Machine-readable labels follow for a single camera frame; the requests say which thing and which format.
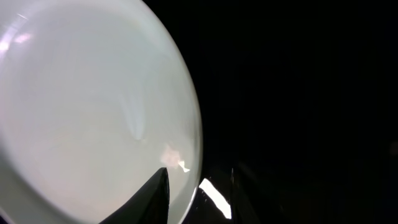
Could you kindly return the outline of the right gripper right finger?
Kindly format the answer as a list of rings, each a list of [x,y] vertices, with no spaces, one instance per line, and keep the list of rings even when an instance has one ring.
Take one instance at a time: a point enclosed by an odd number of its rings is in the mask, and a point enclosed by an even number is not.
[[[231,170],[231,215],[234,223],[291,224],[277,199],[276,189],[247,167]]]

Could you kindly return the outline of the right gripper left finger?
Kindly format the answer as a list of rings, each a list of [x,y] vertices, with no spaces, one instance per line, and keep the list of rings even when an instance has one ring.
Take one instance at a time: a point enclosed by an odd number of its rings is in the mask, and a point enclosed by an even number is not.
[[[155,174],[119,209],[99,224],[167,224],[170,187],[166,167]]]

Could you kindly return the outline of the light blue plate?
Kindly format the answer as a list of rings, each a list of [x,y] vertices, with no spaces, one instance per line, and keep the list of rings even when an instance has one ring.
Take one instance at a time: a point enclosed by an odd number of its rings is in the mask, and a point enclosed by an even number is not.
[[[161,167],[198,188],[201,118],[172,37],[134,0],[1,0],[1,215],[99,223]]]

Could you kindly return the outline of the black round tray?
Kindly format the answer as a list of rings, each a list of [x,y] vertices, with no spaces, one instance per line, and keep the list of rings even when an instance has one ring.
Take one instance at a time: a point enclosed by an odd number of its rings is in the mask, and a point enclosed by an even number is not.
[[[396,1],[148,1],[191,73],[202,176],[276,189],[292,223],[397,222]]]

